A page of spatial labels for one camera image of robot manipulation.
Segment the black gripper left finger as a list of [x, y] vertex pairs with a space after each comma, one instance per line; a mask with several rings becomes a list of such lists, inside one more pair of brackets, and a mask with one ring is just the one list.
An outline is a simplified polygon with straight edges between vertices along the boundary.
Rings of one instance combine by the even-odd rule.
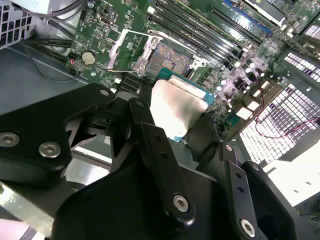
[[114, 173], [142, 163], [175, 227], [196, 218], [193, 200], [164, 130], [142, 96], [124, 99], [91, 83], [0, 117], [0, 178], [49, 188], [63, 178], [72, 150], [98, 135], [111, 139]]

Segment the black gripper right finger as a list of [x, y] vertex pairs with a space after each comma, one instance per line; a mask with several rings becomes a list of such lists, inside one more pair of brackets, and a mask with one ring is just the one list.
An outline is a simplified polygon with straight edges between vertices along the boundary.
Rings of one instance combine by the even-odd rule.
[[197, 170], [221, 186], [232, 231], [239, 240], [297, 240], [297, 213], [260, 166], [240, 163], [207, 117], [187, 133]]

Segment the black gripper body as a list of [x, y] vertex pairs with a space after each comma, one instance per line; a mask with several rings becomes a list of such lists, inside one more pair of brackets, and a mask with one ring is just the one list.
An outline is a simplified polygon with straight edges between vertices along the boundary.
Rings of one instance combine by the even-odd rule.
[[131, 163], [71, 195], [58, 210], [54, 240], [235, 240], [225, 196], [216, 180], [180, 165], [195, 221], [176, 228], [165, 215], [156, 185], [140, 162]]

